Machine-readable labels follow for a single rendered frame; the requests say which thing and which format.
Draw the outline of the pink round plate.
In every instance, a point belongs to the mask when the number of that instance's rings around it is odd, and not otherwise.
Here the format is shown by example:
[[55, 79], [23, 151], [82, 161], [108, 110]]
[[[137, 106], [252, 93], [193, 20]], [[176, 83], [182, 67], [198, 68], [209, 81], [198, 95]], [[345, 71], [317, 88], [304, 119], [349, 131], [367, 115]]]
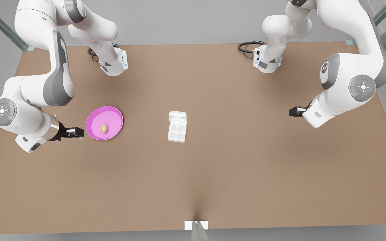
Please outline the pink round plate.
[[[92, 111], [86, 120], [86, 131], [93, 139], [103, 141], [115, 137], [122, 129], [124, 118], [115, 107], [103, 106]], [[101, 125], [108, 126], [107, 133], [101, 133]]]

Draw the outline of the white egg box base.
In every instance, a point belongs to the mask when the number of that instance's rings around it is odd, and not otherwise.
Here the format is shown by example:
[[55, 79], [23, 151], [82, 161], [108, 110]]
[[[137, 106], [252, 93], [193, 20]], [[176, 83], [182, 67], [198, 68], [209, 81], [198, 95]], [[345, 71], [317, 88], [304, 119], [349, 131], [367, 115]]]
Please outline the white egg box base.
[[178, 125], [171, 123], [168, 130], [167, 140], [171, 142], [185, 142], [186, 125]]

